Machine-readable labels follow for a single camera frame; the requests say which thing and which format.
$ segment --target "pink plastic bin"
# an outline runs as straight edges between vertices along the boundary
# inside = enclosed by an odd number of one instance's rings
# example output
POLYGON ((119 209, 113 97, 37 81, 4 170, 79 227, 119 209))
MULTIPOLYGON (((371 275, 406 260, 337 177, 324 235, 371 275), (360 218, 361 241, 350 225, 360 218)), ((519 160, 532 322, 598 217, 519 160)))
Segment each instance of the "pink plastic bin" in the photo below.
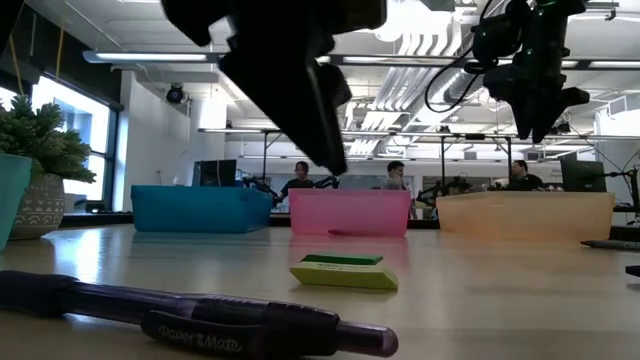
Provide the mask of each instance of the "pink plastic bin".
POLYGON ((398 190, 291 189, 295 235, 404 237, 411 194, 398 190))

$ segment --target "blue plastic bin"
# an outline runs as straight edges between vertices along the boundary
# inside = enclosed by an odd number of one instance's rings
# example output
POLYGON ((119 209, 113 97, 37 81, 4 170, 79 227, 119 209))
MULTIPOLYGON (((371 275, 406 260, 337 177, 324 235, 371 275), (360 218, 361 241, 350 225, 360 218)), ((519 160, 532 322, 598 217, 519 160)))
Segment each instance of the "blue plastic bin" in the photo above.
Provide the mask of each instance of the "blue plastic bin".
POLYGON ((9 240, 22 195, 31 181, 31 159, 0 154, 0 251, 9 240))
POLYGON ((138 231, 241 234, 269 225, 273 198, 247 188, 136 185, 131 201, 138 231))

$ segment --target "computer monitor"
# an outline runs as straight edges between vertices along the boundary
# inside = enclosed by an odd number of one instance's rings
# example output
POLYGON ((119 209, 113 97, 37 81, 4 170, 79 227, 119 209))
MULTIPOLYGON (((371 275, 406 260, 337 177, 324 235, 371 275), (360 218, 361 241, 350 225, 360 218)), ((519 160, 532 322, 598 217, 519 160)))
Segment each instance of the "computer monitor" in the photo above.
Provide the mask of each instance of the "computer monitor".
POLYGON ((196 161, 192 185, 236 187, 236 160, 196 161))
POLYGON ((564 191, 607 192, 602 162, 561 160, 560 166, 564 191))

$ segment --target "yellow sponge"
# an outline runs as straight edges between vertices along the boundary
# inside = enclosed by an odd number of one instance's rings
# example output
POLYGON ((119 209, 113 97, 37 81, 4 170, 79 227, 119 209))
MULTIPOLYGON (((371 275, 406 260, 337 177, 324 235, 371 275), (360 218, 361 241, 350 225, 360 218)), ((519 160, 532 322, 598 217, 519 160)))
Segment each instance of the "yellow sponge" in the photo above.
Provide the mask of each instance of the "yellow sponge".
POLYGON ((291 274, 302 284, 398 290, 398 277, 381 265, 345 265, 303 261, 291 274))

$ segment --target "plastic bin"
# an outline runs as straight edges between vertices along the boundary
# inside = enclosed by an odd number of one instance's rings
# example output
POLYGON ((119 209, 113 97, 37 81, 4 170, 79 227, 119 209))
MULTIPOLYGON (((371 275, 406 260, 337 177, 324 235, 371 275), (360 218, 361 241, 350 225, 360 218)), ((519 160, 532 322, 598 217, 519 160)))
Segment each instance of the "plastic bin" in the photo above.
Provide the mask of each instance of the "plastic bin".
POLYGON ((133 222, 143 232, 247 233, 269 225, 271 195, 235 187, 131 187, 133 222))
POLYGON ((31 180, 31 159, 0 154, 0 251, 9 240, 22 195, 31 180))
POLYGON ((411 194, 398 190, 291 189, 295 235, 404 237, 411 194))
POLYGON ((489 191, 438 198, 440 228, 468 239, 606 240, 610 193, 489 191))

